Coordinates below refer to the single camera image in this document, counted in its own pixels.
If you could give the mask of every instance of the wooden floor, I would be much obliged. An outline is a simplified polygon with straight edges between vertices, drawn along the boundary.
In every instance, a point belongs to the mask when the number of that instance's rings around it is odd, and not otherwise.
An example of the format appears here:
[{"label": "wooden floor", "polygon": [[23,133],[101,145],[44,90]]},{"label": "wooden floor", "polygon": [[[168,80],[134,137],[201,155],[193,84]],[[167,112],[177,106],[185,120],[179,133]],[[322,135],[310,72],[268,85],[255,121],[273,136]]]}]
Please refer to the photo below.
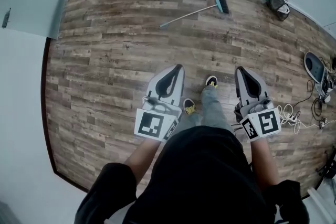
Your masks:
[{"label": "wooden floor", "polygon": [[[309,96],[303,57],[325,60],[336,42],[308,18],[292,10],[279,22],[260,0],[227,0],[230,14],[217,8],[159,24],[213,5],[214,0],[67,0],[59,39],[50,46],[46,106],[51,146],[59,172],[90,188],[104,164],[124,162],[142,141],[133,135],[136,109],[156,72],[181,63],[184,97],[200,104],[205,78],[219,79],[219,97],[230,123],[238,103],[234,72],[244,66],[260,74],[276,104]],[[316,123],[299,104],[300,120]],[[336,119],[336,94],[323,114]],[[282,179],[301,182],[302,195],[319,180],[315,169],[336,142],[336,123],[293,133],[290,126],[269,138]],[[247,159],[250,145],[237,132]],[[151,171],[139,186],[146,187]]]}]

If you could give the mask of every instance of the white cable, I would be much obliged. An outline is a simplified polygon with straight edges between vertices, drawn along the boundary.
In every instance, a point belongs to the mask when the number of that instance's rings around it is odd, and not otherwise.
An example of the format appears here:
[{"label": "white cable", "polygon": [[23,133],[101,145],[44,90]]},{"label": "white cable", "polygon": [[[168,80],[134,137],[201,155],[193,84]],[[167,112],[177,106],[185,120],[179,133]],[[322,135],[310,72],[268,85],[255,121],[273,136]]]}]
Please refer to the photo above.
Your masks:
[{"label": "white cable", "polygon": [[[285,110],[286,110],[286,107],[289,106],[291,108],[291,112],[290,113],[285,113]],[[317,128],[319,128],[320,126],[317,126],[316,124],[312,124],[310,126],[305,126],[298,118],[296,118],[295,120],[295,123],[291,124],[288,120],[290,120],[290,117],[293,115],[293,107],[291,104],[286,104],[284,106],[284,109],[282,109],[282,107],[280,105],[277,106],[278,110],[279,110],[279,115],[280,115],[280,119],[281,119],[281,125],[284,125],[285,123],[288,122],[288,124],[290,126],[294,126],[294,133],[297,134],[301,128],[301,125],[303,125],[303,127],[305,128],[311,128],[313,126],[316,126]],[[334,122],[336,120],[332,120],[332,121],[329,121],[325,124],[325,126],[331,122]]]}]

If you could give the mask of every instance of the door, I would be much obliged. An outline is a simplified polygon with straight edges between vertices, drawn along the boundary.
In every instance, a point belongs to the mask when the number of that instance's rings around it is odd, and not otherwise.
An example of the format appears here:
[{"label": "door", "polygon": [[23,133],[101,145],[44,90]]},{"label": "door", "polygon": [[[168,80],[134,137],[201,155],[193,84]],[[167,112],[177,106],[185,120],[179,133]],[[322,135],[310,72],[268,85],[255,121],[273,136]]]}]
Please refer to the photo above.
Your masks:
[{"label": "door", "polygon": [[3,28],[57,39],[65,0],[0,0]]}]

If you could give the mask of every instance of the foot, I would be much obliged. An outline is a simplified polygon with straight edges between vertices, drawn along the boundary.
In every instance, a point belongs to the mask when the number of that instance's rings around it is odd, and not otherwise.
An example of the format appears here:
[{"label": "foot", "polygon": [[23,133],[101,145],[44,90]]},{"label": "foot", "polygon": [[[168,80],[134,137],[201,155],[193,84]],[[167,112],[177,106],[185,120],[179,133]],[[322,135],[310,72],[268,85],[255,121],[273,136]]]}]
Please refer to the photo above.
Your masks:
[{"label": "foot", "polygon": [[190,98],[186,98],[184,100],[183,107],[184,107],[184,112],[187,115],[190,115],[190,114],[193,114],[194,112],[196,112],[195,102],[193,100],[191,100]]},{"label": "foot", "polygon": [[205,82],[205,86],[213,86],[215,88],[217,88],[217,78],[215,76],[210,76],[207,78],[206,82]]}]

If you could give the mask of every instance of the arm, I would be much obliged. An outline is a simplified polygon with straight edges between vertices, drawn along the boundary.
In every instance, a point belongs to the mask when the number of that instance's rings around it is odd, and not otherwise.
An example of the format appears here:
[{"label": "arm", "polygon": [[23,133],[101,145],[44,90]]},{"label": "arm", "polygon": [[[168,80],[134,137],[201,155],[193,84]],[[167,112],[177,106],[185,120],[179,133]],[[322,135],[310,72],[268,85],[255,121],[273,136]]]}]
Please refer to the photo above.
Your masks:
[{"label": "arm", "polygon": [[136,184],[140,183],[141,179],[147,172],[160,144],[161,141],[146,138],[124,162],[124,164],[131,168],[135,179],[137,180]]},{"label": "arm", "polygon": [[277,165],[266,138],[251,142],[253,173],[261,191],[280,183]]}]

